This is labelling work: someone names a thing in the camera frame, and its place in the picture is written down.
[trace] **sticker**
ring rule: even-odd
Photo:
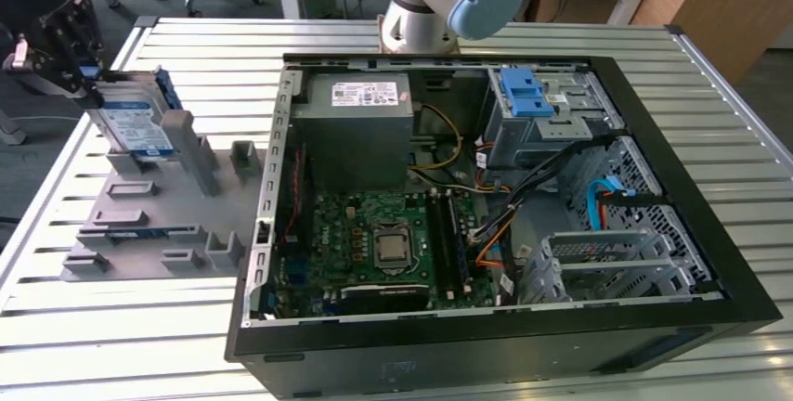
[[[475,167],[478,167],[479,169],[487,169],[487,153],[475,153]]]
[[[336,83],[334,107],[396,106],[396,83]]]
[[[99,110],[111,131],[129,153],[159,157],[173,153],[164,130],[151,121],[153,109],[145,102],[105,102]]]
[[[565,95],[544,95],[544,101],[547,101],[547,104],[550,104],[551,106],[554,104],[569,104],[567,96]]]
[[[531,248],[526,245],[520,245],[520,248],[518,248],[518,251],[515,251],[515,259],[527,259],[530,254]]]
[[[508,295],[511,296],[511,292],[515,289],[515,284],[511,281],[511,278],[507,277],[506,274],[500,275],[500,279],[498,280],[498,284],[500,285],[500,288],[504,289],[504,291],[508,293]]]

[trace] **orange wire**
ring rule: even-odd
[[[482,251],[479,252],[479,255],[475,257],[475,264],[476,265],[494,265],[494,264],[498,264],[498,262],[483,261],[482,258],[484,257],[484,254],[490,250],[490,248],[491,248],[492,244],[495,243],[495,241],[498,240],[498,238],[502,236],[502,234],[507,230],[508,224],[511,223],[511,221],[514,219],[515,219],[515,214],[511,215],[511,217],[508,218],[508,220],[504,223],[504,225],[500,226],[500,229],[498,229],[498,231],[495,232],[495,235],[492,236],[491,241],[488,241],[487,244],[484,245],[484,248],[482,248]]]
[[[494,190],[495,186],[484,186],[482,184],[482,173],[484,172],[484,169],[478,169],[475,171],[475,177],[474,177],[474,181],[475,181],[475,188],[479,190]],[[504,192],[511,192],[511,189],[508,188],[508,186],[502,186],[500,190]]]
[[[609,197],[613,192],[606,192],[603,197]],[[602,202],[597,203],[597,215],[599,216],[599,228],[606,229],[606,205]]]

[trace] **metal slat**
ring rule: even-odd
[[[622,40],[622,39],[578,39],[578,38],[555,38],[540,37],[535,39],[520,39],[515,41],[511,37],[494,36],[478,41],[459,40],[459,48],[476,50],[479,48],[494,47],[514,47],[519,45],[520,48],[540,48],[540,49],[589,49],[589,50],[647,50],[647,51],[671,51],[679,52],[681,49],[673,41],[669,40]]]
[[[623,71],[631,84],[643,85],[707,85],[707,78],[699,73],[670,74],[662,72],[630,73]]]
[[[18,348],[24,345],[219,335],[228,331],[231,315],[232,306],[221,303],[76,310],[2,317],[0,346]],[[217,361],[223,360],[221,351],[216,357]]]
[[[272,71],[189,71],[171,72],[171,81],[180,85],[277,85],[281,72]]]
[[[793,223],[778,225],[725,226],[738,248],[793,245]]]
[[[359,50],[338,46],[155,46],[145,45],[137,58],[273,58],[284,53],[376,53],[374,46]]]
[[[326,45],[332,47],[348,46],[355,47],[355,40],[360,38],[360,45],[376,45],[378,39],[374,36],[356,36],[354,39],[350,36],[302,36],[302,35],[267,35],[267,36],[247,36],[236,35],[223,41],[223,46],[315,46]],[[147,46],[216,46],[220,36],[215,34],[192,35],[192,34],[152,34],[147,40]]]
[[[733,113],[733,108],[721,99],[665,100],[642,98],[642,103],[650,113],[655,114],[695,114],[695,113]]]
[[[151,71],[157,67],[175,71],[279,71],[281,57],[259,59],[136,59],[131,71]]]
[[[755,145],[759,139],[745,129],[727,130],[663,130],[663,136],[671,146],[717,146],[727,149],[731,146]]]
[[[715,216],[726,225],[793,223],[793,202],[731,203],[713,205]]]
[[[698,183],[789,181],[790,179],[787,171],[775,162],[758,164],[689,164],[685,169]]]
[[[229,23],[216,23],[204,25],[189,25],[184,23],[164,23],[153,28],[152,34],[211,34],[211,35],[284,35],[284,34],[323,34],[330,36],[372,36],[376,34],[376,27],[371,22],[344,25],[295,25],[292,23],[272,25],[236,25]]]
[[[617,61],[681,61],[689,62],[691,59],[679,51],[642,51],[642,50],[617,50],[609,48],[589,49],[562,49],[562,48],[524,48],[516,46],[487,46],[472,47],[463,53],[478,55],[511,55],[511,56],[606,56]]]
[[[735,163],[735,162],[773,162],[770,152],[759,143],[755,146],[731,146],[727,149],[677,147],[674,152],[685,164]]]
[[[363,36],[342,35],[358,33]],[[196,131],[209,134],[215,149],[227,149],[243,138],[264,148],[276,92],[275,86],[267,85],[275,84],[268,75],[281,68],[283,52],[372,53],[375,34],[374,22],[160,19],[125,68],[151,70],[164,65],[172,71],[184,106],[196,114]],[[241,42],[256,46],[241,46],[233,41],[236,35],[252,36]],[[184,45],[153,45],[171,43],[173,38]],[[343,46],[322,45],[328,38]],[[195,41],[208,45],[195,45]],[[793,223],[785,218],[793,205],[793,182],[754,133],[743,124],[734,125],[741,120],[730,104],[701,81],[689,55],[670,42],[665,30],[651,27],[510,25],[490,42],[462,41],[462,51],[617,59],[705,197],[710,202],[729,203],[714,204],[714,210],[727,220],[733,241],[769,294],[779,301],[785,319],[749,337],[707,344],[645,373],[412,395],[480,401],[524,396],[540,399],[552,393],[554,399],[566,399],[562,392],[586,390],[590,397],[602,393],[606,401],[621,396],[615,394],[629,383],[634,395],[642,391],[641,399],[662,401],[675,394],[689,396],[686,388],[705,390],[706,379],[718,375],[729,377],[715,385],[725,394],[758,397],[761,389],[766,390],[763,395],[787,394],[779,385],[785,380],[769,370],[793,367],[793,303],[783,302],[793,300]],[[263,399],[267,395],[259,382],[223,360],[235,278],[79,284],[47,281],[60,273],[77,229],[77,225],[48,223],[79,223],[104,182],[103,177],[76,176],[101,174],[108,167],[96,157],[108,148],[96,134],[92,129],[25,246],[31,252],[36,248],[49,252],[37,252],[20,262],[22,276],[31,280],[12,288],[5,306],[12,316],[0,317],[0,346],[9,347],[0,355],[0,368],[16,366],[0,375],[0,385],[6,386],[2,390],[28,399],[84,399],[87,394],[96,399]],[[769,224],[763,220],[782,222]],[[151,362],[152,356],[164,355],[159,362]]]
[[[653,120],[661,129],[695,130],[695,129],[734,129],[746,131],[746,124],[731,113],[717,115],[662,115],[653,114]]]

